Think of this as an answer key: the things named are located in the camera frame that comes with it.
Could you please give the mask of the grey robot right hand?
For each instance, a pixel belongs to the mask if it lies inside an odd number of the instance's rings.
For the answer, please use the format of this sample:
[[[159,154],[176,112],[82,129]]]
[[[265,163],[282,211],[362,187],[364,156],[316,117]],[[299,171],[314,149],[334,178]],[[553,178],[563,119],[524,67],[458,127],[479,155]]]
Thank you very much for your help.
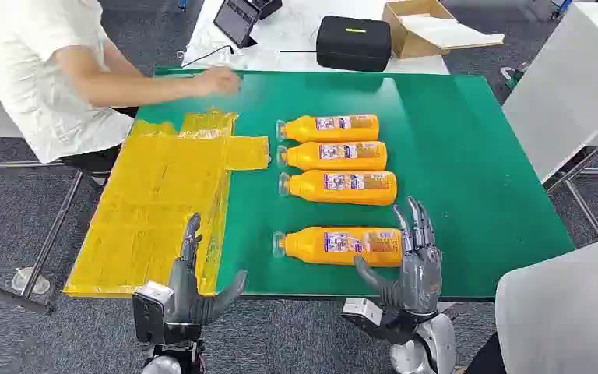
[[[402,261],[398,280],[390,282],[369,267],[362,256],[354,257],[357,273],[376,292],[382,303],[414,316],[438,311],[441,294],[441,251],[435,243],[434,228],[424,205],[413,196],[406,198],[412,220],[398,205],[392,209],[400,225]]]

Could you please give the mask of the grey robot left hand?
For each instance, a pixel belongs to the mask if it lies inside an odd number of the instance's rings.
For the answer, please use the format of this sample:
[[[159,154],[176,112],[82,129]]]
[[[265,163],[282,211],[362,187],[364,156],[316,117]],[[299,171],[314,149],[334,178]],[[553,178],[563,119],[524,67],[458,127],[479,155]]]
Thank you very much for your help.
[[[231,283],[221,292],[201,295],[195,275],[197,248],[202,241],[198,233],[201,217],[195,212],[185,226],[180,255],[171,265],[169,287],[174,291],[173,322],[205,326],[218,320],[225,310],[241,295],[248,272],[239,270]]]

